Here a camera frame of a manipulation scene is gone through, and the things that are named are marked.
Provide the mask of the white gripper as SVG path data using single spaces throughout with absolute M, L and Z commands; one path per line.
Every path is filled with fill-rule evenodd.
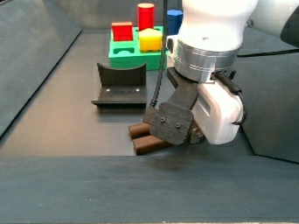
M 218 82 L 198 85 L 198 101 L 194 105 L 194 119 L 210 144 L 226 144 L 240 131 L 244 105 L 241 99 Z

